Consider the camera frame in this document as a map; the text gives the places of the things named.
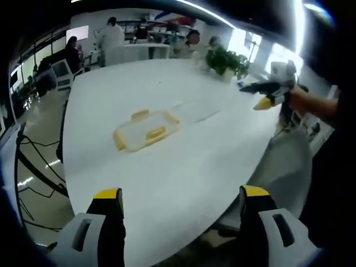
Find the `person's right hand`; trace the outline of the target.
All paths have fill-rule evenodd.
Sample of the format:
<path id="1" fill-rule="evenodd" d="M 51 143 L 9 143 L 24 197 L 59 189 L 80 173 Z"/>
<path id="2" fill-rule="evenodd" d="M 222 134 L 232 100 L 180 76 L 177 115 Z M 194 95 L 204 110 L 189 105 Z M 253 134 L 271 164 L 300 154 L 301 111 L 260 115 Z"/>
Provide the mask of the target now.
<path id="1" fill-rule="evenodd" d="M 306 111 L 306 103 L 308 100 L 308 93 L 301 87 L 295 85 L 290 91 L 289 107 L 298 113 L 304 113 Z"/>

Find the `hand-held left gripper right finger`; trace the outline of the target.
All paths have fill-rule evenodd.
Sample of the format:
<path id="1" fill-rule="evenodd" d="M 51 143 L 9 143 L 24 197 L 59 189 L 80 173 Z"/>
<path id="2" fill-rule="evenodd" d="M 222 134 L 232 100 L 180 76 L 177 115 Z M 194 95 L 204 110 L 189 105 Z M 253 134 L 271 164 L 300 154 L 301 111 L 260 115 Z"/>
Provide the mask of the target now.
<path id="1" fill-rule="evenodd" d="M 278 208 L 262 187 L 239 192 L 241 266 L 302 266 L 309 257 L 308 228 L 289 210 Z"/>

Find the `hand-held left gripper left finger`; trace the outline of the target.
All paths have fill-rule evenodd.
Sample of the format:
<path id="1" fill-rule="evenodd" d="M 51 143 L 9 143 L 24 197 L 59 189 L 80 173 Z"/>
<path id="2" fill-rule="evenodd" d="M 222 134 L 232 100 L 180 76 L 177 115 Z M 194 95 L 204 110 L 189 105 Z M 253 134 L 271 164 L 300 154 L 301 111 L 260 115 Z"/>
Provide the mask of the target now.
<path id="1" fill-rule="evenodd" d="M 86 212 L 78 213 L 59 233 L 56 266 L 124 266 L 122 190 L 98 192 Z"/>

